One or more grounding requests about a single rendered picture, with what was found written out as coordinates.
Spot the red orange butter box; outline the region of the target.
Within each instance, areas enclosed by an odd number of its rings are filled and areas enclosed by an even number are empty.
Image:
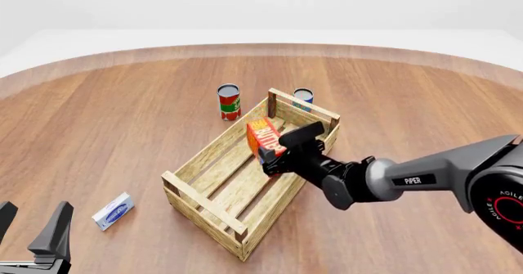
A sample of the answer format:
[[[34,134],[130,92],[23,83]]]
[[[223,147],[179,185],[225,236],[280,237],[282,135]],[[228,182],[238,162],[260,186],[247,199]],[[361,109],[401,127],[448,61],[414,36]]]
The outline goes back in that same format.
[[[279,143],[281,134],[267,117],[249,121],[246,124],[246,133],[248,146],[260,164],[264,163],[264,159],[259,155],[260,147],[273,150],[276,157],[280,157],[286,151]]]

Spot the white blue printed box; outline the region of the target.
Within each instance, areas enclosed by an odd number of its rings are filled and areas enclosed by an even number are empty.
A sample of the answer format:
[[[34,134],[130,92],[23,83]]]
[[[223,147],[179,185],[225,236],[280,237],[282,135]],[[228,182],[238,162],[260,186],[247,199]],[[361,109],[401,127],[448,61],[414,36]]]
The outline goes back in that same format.
[[[99,229],[105,231],[133,208],[134,202],[132,197],[127,192],[123,192],[105,207],[93,214],[92,219]]]

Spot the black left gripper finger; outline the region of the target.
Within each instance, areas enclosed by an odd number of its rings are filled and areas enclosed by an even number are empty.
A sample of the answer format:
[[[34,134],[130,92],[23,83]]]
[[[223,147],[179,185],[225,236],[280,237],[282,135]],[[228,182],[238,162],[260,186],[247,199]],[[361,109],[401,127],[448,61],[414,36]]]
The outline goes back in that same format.
[[[9,229],[9,226],[12,224],[16,214],[18,212],[18,207],[16,207],[12,202],[5,201],[0,204],[0,244],[4,239],[4,236]]]
[[[28,246],[34,261],[70,261],[69,234],[74,207],[62,201],[40,234]]]

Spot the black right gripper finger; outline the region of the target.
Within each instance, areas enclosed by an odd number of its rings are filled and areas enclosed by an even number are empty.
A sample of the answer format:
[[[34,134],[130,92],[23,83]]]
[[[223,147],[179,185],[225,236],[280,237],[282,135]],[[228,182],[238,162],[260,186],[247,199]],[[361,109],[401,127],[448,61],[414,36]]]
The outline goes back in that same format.
[[[258,160],[261,165],[274,163],[276,159],[275,150],[267,148],[258,149]]]

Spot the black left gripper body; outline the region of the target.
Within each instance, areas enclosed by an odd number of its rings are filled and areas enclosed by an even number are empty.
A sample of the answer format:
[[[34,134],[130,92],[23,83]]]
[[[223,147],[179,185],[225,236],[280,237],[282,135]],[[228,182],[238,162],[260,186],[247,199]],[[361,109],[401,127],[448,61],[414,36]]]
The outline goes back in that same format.
[[[0,274],[69,274],[69,258],[39,257],[34,261],[0,261]]]

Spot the red green tomato tin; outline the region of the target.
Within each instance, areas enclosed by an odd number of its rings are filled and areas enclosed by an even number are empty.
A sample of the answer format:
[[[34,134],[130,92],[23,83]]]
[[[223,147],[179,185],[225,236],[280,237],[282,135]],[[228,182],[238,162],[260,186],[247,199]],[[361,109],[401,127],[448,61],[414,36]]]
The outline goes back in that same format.
[[[240,91],[235,84],[222,84],[217,89],[220,115],[224,121],[235,121],[241,116]]]

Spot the wooden slat tray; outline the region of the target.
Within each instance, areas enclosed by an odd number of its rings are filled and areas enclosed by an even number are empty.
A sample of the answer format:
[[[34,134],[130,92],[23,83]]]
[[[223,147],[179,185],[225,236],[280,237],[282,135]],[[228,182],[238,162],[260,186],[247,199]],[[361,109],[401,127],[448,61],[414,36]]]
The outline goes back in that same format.
[[[340,116],[270,89],[268,97],[234,123],[176,172],[163,173],[168,202],[241,261],[256,249],[276,219],[305,185],[293,173],[269,178],[254,162],[245,124],[269,117],[288,132],[319,121],[319,136],[331,150]]]

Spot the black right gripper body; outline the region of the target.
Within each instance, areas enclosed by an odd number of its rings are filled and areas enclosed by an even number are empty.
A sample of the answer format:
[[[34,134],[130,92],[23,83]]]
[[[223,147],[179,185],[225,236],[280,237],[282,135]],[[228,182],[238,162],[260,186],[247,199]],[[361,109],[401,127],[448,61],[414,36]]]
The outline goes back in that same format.
[[[290,150],[280,156],[269,154],[262,164],[262,170],[269,177],[276,177],[284,173],[295,173],[298,170],[295,154]]]

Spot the blue white tin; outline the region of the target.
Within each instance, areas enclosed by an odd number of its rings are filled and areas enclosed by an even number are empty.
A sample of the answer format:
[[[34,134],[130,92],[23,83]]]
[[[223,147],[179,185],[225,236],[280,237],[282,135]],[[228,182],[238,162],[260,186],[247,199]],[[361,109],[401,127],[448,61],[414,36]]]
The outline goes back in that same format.
[[[313,104],[314,99],[314,93],[307,88],[297,88],[295,89],[293,96],[297,99],[300,99],[301,101],[306,101],[309,104]],[[298,107],[299,109],[302,109],[307,112],[311,112],[311,108],[307,106],[303,106],[302,104],[297,104],[296,102],[292,103],[293,106]]]

